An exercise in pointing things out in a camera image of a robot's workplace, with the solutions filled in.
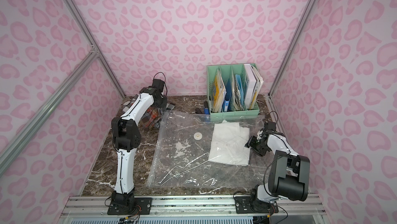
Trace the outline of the red plaid shirt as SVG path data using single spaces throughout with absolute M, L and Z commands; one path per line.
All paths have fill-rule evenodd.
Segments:
M 161 120 L 162 115 L 163 115 L 162 109 L 149 107 L 141 117 L 139 121 L 139 125 L 144 127 L 145 129 L 154 128 Z

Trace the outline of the black white checkered shirt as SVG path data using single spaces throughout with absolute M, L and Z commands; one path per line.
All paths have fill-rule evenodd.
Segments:
M 134 103 L 135 103 L 134 99 L 126 101 L 125 103 L 123 103 L 122 112 L 123 113 L 127 112 Z

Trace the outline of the clear plastic vacuum bag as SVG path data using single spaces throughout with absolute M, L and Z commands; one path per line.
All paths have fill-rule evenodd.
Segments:
M 250 128 L 250 137 L 263 128 L 265 116 L 211 120 L 209 115 L 170 111 L 161 120 L 147 186 L 156 188 L 246 188 L 262 184 L 273 155 L 261 157 L 250 149 L 249 165 L 210 162 L 214 125 L 239 122 Z

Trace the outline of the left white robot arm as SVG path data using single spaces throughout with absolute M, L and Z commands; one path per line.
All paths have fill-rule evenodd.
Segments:
M 126 195 L 133 192 L 133 167 L 136 150 L 141 143 L 139 121 L 150 107 L 165 108 L 166 96 L 154 87 L 143 88 L 135 102 L 120 117 L 112 120 L 112 143 L 117 152 L 115 192 Z

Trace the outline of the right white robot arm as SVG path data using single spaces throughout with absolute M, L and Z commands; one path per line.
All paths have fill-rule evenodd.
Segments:
M 299 155 L 288 144 L 287 138 L 278 132 L 260 131 L 251 136 L 245 147 L 257 155 L 274 154 L 273 161 L 265 169 L 264 181 L 257 185 L 252 200 L 271 204 L 280 198 L 290 201 L 306 201 L 309 188 L 310 160 Z

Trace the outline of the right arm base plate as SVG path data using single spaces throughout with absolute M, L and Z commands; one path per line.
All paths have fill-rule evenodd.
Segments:
M 250 196 L 234 196 L 235 208 L 237 214 L 277 214 L 278 206 L 274 203 L 267 203 L 257 200 Z

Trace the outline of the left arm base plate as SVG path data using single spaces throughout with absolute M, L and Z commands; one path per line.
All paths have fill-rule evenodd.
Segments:
M 111 200 L 108 215 L 149 215 L 152 208 L 153 198 L 138 197 L 128 200 Z

